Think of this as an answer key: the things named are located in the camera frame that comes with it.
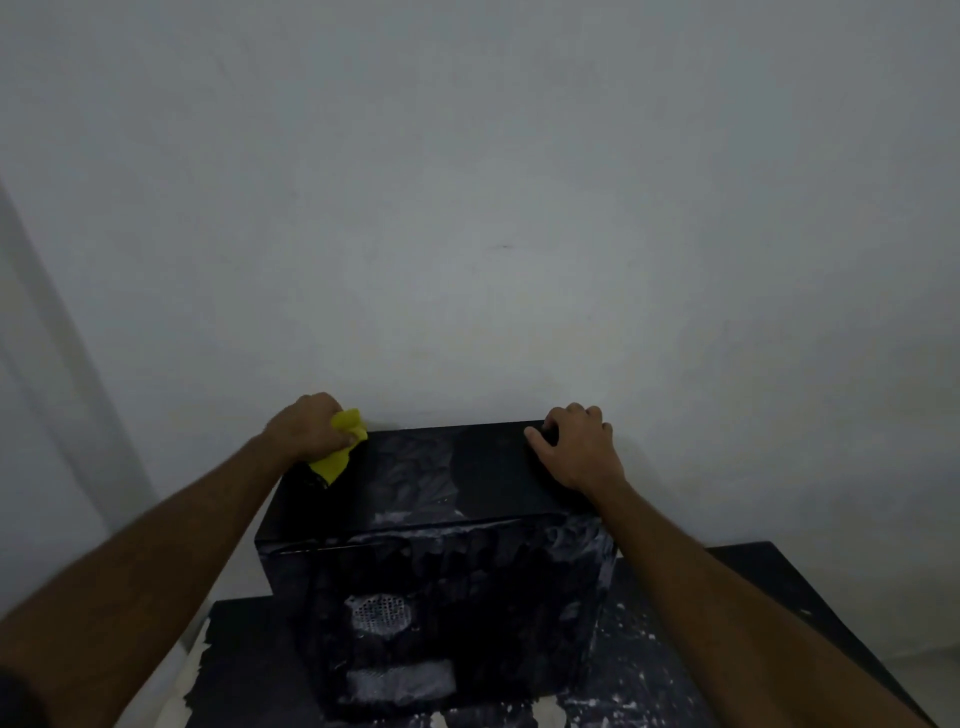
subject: yellow sponge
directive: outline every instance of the yellow sponge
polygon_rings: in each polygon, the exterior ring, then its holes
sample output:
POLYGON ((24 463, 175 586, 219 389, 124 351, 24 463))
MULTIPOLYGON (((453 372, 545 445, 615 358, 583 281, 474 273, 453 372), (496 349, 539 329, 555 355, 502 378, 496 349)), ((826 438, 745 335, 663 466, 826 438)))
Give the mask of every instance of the yellow sponge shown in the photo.
POLYGON ((334 429, 340 429, 349 432, 356 437, 356 442, 349 448, 338 449, 329 454, 323 460, 310 463, 310 470, 319 475, 326 481, 326 485, 332 485, 333 481, 340 477, 340 474, 347 469, 347 463, 350 460, 350 451, 367 439, 367 427, 360 419, 359 409, 345 409, 343 412, 337 412, 330 420, 334 429))

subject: peeling table surface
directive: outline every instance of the peeling table surface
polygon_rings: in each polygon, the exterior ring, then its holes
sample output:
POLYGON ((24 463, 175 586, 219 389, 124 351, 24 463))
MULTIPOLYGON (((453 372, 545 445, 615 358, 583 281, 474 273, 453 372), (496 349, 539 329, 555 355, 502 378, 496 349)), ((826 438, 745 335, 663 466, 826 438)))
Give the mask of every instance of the peeling table surface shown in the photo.
MULTIPOLYGON (((879 660, 770 543, 711 553, 807 621, 918 715, 879 660)), ((268 596, 218 601, 159 728, 321 728, 324 720, 284 619, 268 596)), ((588 677, 568 694, 355 724, 358 728, 713 728, 718 722, 623 559, 597 624, 588 677)))

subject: ventilation grille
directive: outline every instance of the ventilation grille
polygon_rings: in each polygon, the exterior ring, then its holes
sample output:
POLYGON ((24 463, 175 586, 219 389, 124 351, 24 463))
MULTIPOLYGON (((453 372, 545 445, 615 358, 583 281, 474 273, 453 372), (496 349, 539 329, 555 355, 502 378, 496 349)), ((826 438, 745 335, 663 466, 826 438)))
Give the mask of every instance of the ventilation grille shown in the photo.
POLYGON ((400 596, 352 596, 347 606, 353 612, 350 621, 354 629, 381 637, 402 632, 413 621, 410 606, 400 596))

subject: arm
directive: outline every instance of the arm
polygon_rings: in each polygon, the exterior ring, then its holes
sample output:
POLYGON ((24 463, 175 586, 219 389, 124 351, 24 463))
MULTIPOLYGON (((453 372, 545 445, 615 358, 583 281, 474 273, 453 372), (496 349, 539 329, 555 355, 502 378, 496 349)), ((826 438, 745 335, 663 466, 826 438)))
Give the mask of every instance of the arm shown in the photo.
POLYGON ((295 462, 351 440, 330 395, 301 397, 226 463, 68 567, 0 622, 0 666, 52 725, 109 728, 200 608, 257 509, 295 462))
POLYGON ((596 506, 693 679, 724 725, 916 726, 906 706, 840 650, 710 556, 627 483, 599 407, 551 410, 530 446, 596 506))

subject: forearm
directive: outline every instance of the forearm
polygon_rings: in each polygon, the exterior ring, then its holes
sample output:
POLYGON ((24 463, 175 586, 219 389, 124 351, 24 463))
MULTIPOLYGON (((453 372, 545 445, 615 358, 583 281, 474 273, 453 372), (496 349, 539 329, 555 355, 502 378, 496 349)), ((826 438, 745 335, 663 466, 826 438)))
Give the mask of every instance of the forearm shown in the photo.
POLYGON ((712 558, 626 481, 591 499, 725 725, 924 725, 891 693, 712 558))
POLYGON ((250 440, 10 613, 0 665, 27 680, 54 725, 112 725, 288 465, 264 436, 250 440))

